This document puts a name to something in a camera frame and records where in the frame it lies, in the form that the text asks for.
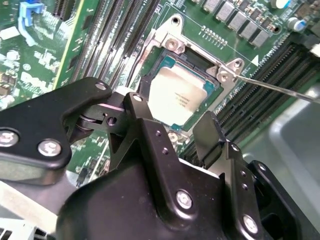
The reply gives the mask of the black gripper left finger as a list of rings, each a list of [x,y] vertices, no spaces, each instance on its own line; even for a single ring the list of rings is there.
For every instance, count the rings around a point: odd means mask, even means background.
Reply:
[[[110,171],[81,190],[99,206],[98,192],[114,197],[124,187],[151,192],[164,222],[193,222],[197,201],[162,124],[139,94],[112,92],[87,77],[2,110],[0,178],[33,185],[58,182],[72,158],[71,145],[100,130],[108,134]]]

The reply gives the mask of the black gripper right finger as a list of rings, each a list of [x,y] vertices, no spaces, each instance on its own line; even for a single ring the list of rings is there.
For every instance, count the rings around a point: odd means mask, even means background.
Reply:
[[[207,111],[194,126],[197,157],[223,181],[223,228],[233,240],[299,239],[299,221],[289,197],[264,165],[246,163],[240,148],[225,137]]]

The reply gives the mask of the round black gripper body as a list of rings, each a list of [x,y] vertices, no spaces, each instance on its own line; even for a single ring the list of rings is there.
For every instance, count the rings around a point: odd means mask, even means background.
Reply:
[[[196,220],[171,229],[156,210],[145,170],[137,161],[76,190],[59,211],[59,240],[238,240],[227,226],[223,183],[209,171],[181,162],[198,206]]]

